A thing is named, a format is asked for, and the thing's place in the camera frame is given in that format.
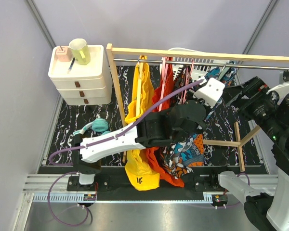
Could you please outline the mint green hanger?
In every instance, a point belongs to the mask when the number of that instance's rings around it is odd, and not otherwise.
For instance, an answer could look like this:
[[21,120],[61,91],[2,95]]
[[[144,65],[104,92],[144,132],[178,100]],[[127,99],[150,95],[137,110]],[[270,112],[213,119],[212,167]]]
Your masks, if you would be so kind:
[[219,72],[219,76],[218,76],[218,80],[221,81],[222,78],[224,77],[224,75],[229,71],[229,69],[231,69],[230,66],[228,66],[228,64],[224,64],[221,71]]

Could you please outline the blue patterned shorts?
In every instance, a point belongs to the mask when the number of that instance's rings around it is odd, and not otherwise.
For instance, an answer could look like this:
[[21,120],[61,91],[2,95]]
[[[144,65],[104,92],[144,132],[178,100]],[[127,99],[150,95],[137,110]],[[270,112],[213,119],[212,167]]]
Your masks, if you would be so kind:
[[194,136],[193,145],[185,152],[187,159],[184,160],[184,165],[188,165],[190,168],[204,165],[204,144],[203,135],[194,133],[189,137]]

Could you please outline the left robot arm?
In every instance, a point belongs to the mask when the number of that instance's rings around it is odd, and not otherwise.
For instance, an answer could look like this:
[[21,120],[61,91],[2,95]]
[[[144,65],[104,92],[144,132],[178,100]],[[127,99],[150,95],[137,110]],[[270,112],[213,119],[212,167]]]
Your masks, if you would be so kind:
[[184,187],[181,179],[168,174],[158,163],[156,151],[189,140],[206,129],[207,108],[188,100],[184,104],[152,112],[148,110],[130,125],[95,138],[83,138],[76,143],[79,151],[73,167],[80,173],[78,186],[88,191],[94,186],[94,176],[101,172],[99,161],[115,153],[128,151],[125,172],[130,184],[139,191],[159,187],[165,180],[175,187]]

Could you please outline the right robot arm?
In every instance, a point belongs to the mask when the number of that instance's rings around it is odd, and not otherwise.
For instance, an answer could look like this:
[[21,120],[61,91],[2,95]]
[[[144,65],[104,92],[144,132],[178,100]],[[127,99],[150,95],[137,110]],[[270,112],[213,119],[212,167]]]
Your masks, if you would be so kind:
[[260,231],[289,231],[289,81],[269,88],[260,78],[224,89],[223,100],[255,123],[274,143],[278,167],[273,196],[253,189],[232,171],[209,178],[210,187],[228,190],[244,206],[246,217]]

